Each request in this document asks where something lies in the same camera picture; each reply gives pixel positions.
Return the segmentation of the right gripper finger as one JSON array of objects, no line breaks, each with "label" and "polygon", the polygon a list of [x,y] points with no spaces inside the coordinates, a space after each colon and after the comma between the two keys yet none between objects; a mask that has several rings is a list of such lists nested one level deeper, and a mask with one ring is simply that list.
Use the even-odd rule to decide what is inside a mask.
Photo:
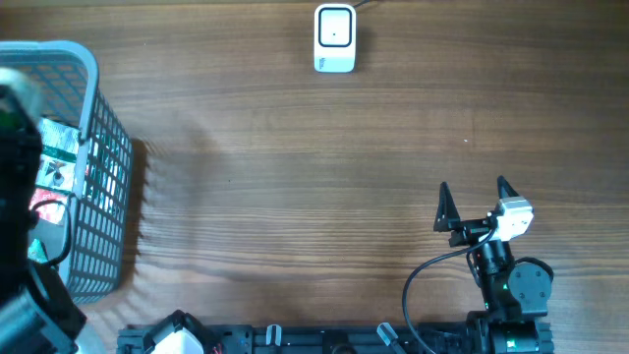
[{"label": "right gripper finger", "polygon": [[497,177],[497,192],[501,200],[520,196],[503,175]]},{"label": "right gripper finger", "polygon": [[435,232],[454,231],[461,228],[461,218],[447,182],[439,186],[439,198],[433,224]]}]

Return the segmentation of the green 3M gloves package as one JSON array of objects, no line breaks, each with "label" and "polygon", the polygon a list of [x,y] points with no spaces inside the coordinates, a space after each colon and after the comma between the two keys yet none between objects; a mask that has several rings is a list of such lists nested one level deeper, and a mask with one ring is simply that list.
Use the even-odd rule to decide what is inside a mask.
[{"label": "green 3M gloves package", "polygon": [[70,194],[74,186],[80,131],[48,118],[42,118],[37,129],[41,135],[42,154],[35,185]]}]

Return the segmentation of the orange Kleenex tissue pack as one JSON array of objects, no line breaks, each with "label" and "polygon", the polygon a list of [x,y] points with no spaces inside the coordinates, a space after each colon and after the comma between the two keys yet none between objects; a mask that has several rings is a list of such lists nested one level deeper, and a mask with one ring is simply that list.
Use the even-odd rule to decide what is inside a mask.
[{"label": "orange Kleenex tissue pack", "polygon": [[29,208],[33,209],[38,203],[45,201],[51,201],[51,204],[36,208],[39,218],[53,224],[62,224],[64,222],[67,196],[53,191],[36,188],[30,200]]}]

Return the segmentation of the grey plastic mesh basket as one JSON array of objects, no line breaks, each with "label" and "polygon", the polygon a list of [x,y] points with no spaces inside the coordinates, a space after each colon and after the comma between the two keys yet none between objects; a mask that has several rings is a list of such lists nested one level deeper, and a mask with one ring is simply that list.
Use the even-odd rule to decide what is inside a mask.
[{"label": "grey plastic mesh basket", "polygon": [[[38,83],[42,118],[80,131],[73,190],[63,194],[72,239],[57,269],[76,303],[97,302],[120,281],[134,158],[129,135],[99,89],[98,64],[86,47],[68,40],[4,41],[1,64]],[[49,258],[63,250],[64,223],[40,219],[30,234]]]}]

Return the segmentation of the light green wipes pack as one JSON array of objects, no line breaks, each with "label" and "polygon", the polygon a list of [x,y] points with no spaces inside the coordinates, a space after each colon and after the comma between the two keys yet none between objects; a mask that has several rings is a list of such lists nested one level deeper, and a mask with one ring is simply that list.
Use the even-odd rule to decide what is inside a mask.
[{"label": "light green wipes pack", "polygon": [[28,257],[30,260],[39,264],[45,264],[48,262],[45,245],[39,239],[34,239],[30,243],[28,248]]}]

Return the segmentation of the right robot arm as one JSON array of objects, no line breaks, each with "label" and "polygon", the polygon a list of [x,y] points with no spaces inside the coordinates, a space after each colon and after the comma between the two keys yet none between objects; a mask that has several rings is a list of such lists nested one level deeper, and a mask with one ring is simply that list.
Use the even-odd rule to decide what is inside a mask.
[{"label": "right robot arm", "polygon": [[516,259],[510,242],[532,225],[534,208],[500,176],[498,201],[483,218],[464,220],[443,182],[433,229],[449,232],[449,246],[466,247],[466,262],[481,289],[483,311],[468,314],[463,335],[468,353],[532,353],[554,351],[547,301],[552,268],[539,259]]}]

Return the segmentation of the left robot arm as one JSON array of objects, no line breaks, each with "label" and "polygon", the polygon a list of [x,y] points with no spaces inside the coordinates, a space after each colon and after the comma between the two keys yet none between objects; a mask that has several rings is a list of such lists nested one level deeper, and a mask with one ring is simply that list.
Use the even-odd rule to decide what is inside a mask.
[{"label": "left robot arm", "polygon": [[86,316],[54,269],[69,250],[43,264],[28,256],[38,222],[30,205],[43,144],[37,130],[43,96],[16,69],[1,70],[1,351],[76,353]]}]

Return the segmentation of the white barcode scanner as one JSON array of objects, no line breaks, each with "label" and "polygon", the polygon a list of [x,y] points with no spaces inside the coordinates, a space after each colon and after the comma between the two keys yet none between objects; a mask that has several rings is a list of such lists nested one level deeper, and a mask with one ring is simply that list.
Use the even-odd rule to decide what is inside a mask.
[{"label": "white barcode scanner", "polygon": [[314,10],[314,68],[350,73],[357,56],[357,15],[353,6],[326,3]]}]

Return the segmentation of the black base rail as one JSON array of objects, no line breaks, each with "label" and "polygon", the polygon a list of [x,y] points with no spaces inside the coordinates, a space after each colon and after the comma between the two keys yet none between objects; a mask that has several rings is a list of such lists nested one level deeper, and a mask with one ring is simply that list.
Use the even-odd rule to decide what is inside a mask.
[{"label": "black base rail", "polygon": [[[386,343],[373,327],[283,326],[278,338],[264,327],[244,324],[208,325],[216,345],[212,353],[426,353],[411,331],[397,326],[395,339]],[[421,324],[418,332],[436,353],[541,353],[555,350],[550,326],[508,325],[489,328],[481,337],[464,323]]]}]

